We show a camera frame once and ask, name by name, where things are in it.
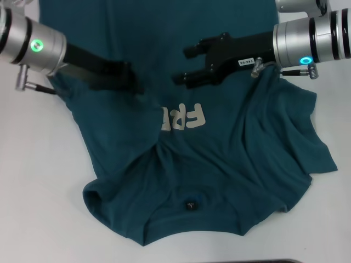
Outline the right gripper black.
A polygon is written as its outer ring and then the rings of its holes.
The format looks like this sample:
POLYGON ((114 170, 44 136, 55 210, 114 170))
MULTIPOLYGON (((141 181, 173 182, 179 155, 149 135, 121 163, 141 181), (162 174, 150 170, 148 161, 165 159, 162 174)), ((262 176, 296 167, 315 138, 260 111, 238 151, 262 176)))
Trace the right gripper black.
POLYGON ((263 62, 275 61, 272 32, 240 38, 234 38, 226 32, 202 39, 198 44, 184 48, 183 53, 187 59, 205 55, 204 69, 172 75, 175 85, 184 85, 187 89, 221 84, 236 71, 253 69, 253 65, 243 63, 244 60, 260 58, 263 62))

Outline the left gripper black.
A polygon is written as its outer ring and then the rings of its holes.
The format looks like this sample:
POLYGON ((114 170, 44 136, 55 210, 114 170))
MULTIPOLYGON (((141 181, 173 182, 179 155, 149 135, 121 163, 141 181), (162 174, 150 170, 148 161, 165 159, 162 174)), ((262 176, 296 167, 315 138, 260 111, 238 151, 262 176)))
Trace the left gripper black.
POLYGON ((86 82, 92 89, 145 92, 129 62, 106 60, 69 43, 63 63, 62 74, 86 82))

